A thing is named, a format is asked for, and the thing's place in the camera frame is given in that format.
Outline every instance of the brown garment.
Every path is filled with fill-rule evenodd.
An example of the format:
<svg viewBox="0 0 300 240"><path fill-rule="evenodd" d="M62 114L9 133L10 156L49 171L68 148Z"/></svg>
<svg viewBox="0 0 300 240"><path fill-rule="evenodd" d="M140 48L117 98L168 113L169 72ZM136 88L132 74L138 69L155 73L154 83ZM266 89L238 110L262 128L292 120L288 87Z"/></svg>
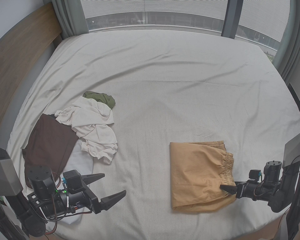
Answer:
<svg viewBox="0 0 300 240"><path fill-rule="evenodd" d="M236 196L220 189L235 186L233 155L223 141L171 142L172 208L181 212L213 212L235 201Z"/></svg>
<svg viewBox="0 0 300 240"><path fill-rule="evenodd" d="M55 120L50 115L42 114L35 124L25 149L25 182L31 188L27 171L33 165L46 165L52 171L62 173L78 137L71 129Z"/></svg>

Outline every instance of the wooden floor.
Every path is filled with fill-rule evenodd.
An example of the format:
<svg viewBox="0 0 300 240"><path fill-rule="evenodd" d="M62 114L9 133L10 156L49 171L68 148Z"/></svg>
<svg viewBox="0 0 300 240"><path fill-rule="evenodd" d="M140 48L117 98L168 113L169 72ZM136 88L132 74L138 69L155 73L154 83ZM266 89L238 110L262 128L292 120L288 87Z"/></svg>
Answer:
<svg viewBox="0 0 300 240"><path fill-rule="evenodd" d="M280 218L278 218L275 221L271 222L270 224L266 225L265 227L258 230L257 232L250 233L246 236L239 237L239 238L232 239L232 240L259 240L260 238L270 240L274 237L274 235L277 231L279 221L280 221ZM62 240L62 238L56 237L54 235L49 235L47 237L49 238L49 240ZM43 237L40 237L40 238L35 238L35 237L31 236L30 239L32 239L32 240L33 239L35 239L35 240L47 240L47 237L43 236ZM300 233L299 232L296 235L296 237L294 238L294 240L300 240Z"/></svg>

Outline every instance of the bed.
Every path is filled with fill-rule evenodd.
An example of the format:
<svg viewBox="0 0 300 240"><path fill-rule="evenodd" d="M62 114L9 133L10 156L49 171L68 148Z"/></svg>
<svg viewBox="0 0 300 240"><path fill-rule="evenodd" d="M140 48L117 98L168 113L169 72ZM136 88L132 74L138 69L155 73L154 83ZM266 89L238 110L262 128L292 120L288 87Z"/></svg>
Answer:
<svg viewBox="0 0 300 240"><path fill-rule="evenodd" d="M59 223L65 239L216 239L256 231L283 214L243 198L205 214L172 211L170 142L224 140L235 181L283 158L300 132L300 113L282 78L258 46L172 30L83 34L63 40L28 93L8 143L24 187L21 148L42 113L63 110L85 91L116 101L111 126L118 150L111 165L94 159L90 184L102 198L124 189L109 211Z"/></svg>

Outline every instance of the headboard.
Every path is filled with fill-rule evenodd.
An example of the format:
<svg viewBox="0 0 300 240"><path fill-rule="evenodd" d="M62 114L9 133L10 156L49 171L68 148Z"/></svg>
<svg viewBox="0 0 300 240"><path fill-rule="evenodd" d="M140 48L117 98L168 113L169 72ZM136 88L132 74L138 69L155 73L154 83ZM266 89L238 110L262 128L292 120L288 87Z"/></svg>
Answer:
<svg viewBox="0 0 300 240"><path fill-rule="evenodd" d="M0 39L0 123L21 80L61 32L50 2Z"/></svg>

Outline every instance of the khaki shorts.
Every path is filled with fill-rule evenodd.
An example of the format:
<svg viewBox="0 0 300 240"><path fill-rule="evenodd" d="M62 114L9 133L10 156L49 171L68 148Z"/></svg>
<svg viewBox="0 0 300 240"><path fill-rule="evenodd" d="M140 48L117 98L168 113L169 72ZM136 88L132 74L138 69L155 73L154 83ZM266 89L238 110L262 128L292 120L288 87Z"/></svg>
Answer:
<svg viewBox="0 0 300 240"><path fill-rule="evenodd" d="M233 154L223 141L171 142L172 208L181 212L213 212L235 201L236 196L220 189L235 186Z"/></svg>

